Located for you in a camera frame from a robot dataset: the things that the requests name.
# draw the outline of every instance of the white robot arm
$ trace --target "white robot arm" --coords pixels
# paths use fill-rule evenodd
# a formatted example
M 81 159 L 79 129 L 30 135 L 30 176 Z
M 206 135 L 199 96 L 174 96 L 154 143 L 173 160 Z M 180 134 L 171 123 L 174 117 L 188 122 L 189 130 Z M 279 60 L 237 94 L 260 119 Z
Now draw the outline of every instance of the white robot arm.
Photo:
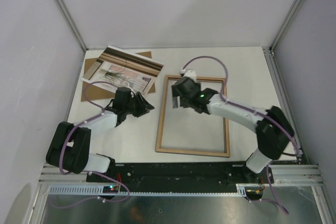
M 198 113 L 222 116 L 255 132 L 258 148 L 246 162 L 246 167 L 253 173 L 260 173 L 273 160 L 278 160 L 289 143 L 288 137 L 267 118 L 276 121 L 290 136 L 294 136 L 294 131 L 280 108 L 273 106 L 269 110 L 263 110 L 223 100 L 216 90 L 201 90 L 201 84 L 196 81 L 193 70 L 184 72 L 182 78 L 172 85 L 172 94 L 175 108 L 193 108 Z
M 89 153 L 91 138 L 117 127 L 129 114 L 138 118 L 154 109 L 141 93 L 129 88 L 120 87 L 115 94 L 112 106 L 108 105 L 100 114 L 76 125 L 61 122 L 57 126 L 46 156 L 48 164 L 76 174 L 83 171 L 105 173 L 113 166 L 112 158 Z

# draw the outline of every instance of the metal frame edge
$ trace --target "metal frame edge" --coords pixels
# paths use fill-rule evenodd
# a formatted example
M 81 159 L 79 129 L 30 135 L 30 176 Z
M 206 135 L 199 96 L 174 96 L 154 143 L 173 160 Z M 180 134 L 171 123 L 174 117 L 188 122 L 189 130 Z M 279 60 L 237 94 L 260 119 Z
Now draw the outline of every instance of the metal frame edge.
M 29 218 L 26 219 L 25 223 L 28 224 L 40 224 L 43 218 L 43 213 L 45 210 L 45 206 L 47 204 L 49 185 L 38 185 L 38 189 L 36 191 L 36 199 L 33 203 L 33 209 Z
M 80 48 L 83 50 L 83 52 L 86 52 L 87 47 L 85 45 L 85 42 L 73 20 L 73 18 L 71 17 L 68 9 L 65 6 L 65 2 L 63 0 L 54 0 L 59 11 L 61 12 L 63 18 L 65 19 L 65 22 L 68 24 L 71 32 L 73 33 L 73 35 L 75 36 Z
M 78 67 L 78 72 L 77 72 L 77 75 L 76 75 L 76 81 L 75 81 L 75 84 L 73 85 L 73 89 L 72 89 L 72 92 L 71 92 L 71 96 L 70 96 L 69 104 L 68 104 L 67 111 L 66 111 L 66 114 L 65 114 L 65 117 L 64 117 L 64 121 L 67 121 L 68 118 L 69 118 L 69 114 L 70 114 L 70 111 L 71 111 L 72 103 L 74 102 L 74 97 L 75 97 L 75 93 L 76 93 L 77 83 L 78 83 L 78 80 L 80 79 L 80 72 L 81 72 L 82 66 L 83 66 L 83 64 L 85 62 L 85 55 L 86 55 L 86 51 L 84 52 L 83 59 L 82 59 L 81 63 L 79 64 L 79 67 Z
M 301 144 L 301 140 L 300 140 L 300 130 L 297 127 L 296 119 L 293 115 L 292 108 L 290 106 L 289 98 L 288 98 L 288 95 L 287 95 L 288 93 L 286 91 L 286 87 L 285 87 L 285 84 L 283 82 L 283 78 L 281 76 L 278 64 L 276 62 L 274 52 L 271 51 L 268 47 L 263 47 L 263 52 L 264 52 L 266 63 L 267 63 L 268 69 L 269 69 L 269 73 L 271 75 L 271 78 L 272 78 L 272 81 L 273 81 L 273 84 L 274 84 L 274 88 L 275 88 L 277 97 L 279 99 L 280 106 L 283 109 L 284 114 L 287 117 L 287 119 L 289 120 L 290 124 L 293 126 L 295 136 L 296 136 L 295 141 L 297 142 L 298 147 L 300 149 L 302 149 L 302 144 Z
M 289 8 L 289 11 L 285 17 L 285 19 L 283 20 L 280 29 L 278 30 L 271 46 L 270 49 L 272 51 L 275 50 L 275 48 L 278 46 L 280 40 L 282 39 L 282 37 L 284 36 L 284 34 L 286 33 L 288 27 L 290 26 L 291 22 L 294 20 L 296 13 L 298 12 L 298 10 L 300 9 L 302 3 L 305 0 L 294 0 L 293 4 L 291 5 L 291 7 Z
M 336 214 L 325 187 L 311 187 L 323 224 L 336 223 Z

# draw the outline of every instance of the white wall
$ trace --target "white wall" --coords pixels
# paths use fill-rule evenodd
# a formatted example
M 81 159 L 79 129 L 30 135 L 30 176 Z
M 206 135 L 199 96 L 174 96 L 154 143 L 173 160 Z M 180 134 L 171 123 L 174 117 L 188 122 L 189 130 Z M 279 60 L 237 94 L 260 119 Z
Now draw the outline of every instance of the white wall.
M 294 0 L 65 0 L 88 48 L 269 46 Z
M 65 117 L 83 52 L 53 0 L 0 6 L 0 223 L 17 224 Z
M 306 0 L 276 49 L 303 147 L 336 207 L 336 0 Z

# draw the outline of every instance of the brown cardboard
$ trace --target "brown cardboard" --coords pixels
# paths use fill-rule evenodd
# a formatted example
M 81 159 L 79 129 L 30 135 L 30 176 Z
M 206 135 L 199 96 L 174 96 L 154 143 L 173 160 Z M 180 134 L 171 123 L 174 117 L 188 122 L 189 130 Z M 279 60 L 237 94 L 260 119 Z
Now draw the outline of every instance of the brown cardboard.
M 137 54 L 148 57 L 148 58 L 152 58 L 152 52 L 138 52 Z M 97 60 L 97 58 L 94 59 L 86 59 L 84 62 L 84 73 L 86 71 L 89 70 L 89 68 L 92 66 L 92 64 Z M 86 86 L 88 85 L 87 82 L 83 81 L 83 87 L 82 87 L 82 97 L 81 97 L 81 101 L 86 101 L 85 97 L 84 97 L 84 89 L 86 88 Z M 153 86 L 150 88 L 149 93 L 155 93 L 155 84 L 153 84 Z M 114 98 L 114 93 L 107 91 L 105 89 L 102 89 L 100 87 L 96 87 L 96 86 L 90 86 L 87 91 L 86 91 L 86 95 L 87 97 L 94 101 L 94 100 L 100 100 L 100 99 L 112 99 Z

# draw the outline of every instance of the printed picture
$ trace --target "printed picture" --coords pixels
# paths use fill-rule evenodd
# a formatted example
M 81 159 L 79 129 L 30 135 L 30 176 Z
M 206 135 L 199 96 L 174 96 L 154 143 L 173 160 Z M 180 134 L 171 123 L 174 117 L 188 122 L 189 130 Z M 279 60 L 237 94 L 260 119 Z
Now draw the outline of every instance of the printed picture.
M 82 80 L 115 93 L 118 87 L 130 88 L 145 96 L 153 86 L 163 65 L 157 61 L 109 46 L 84 73 Z

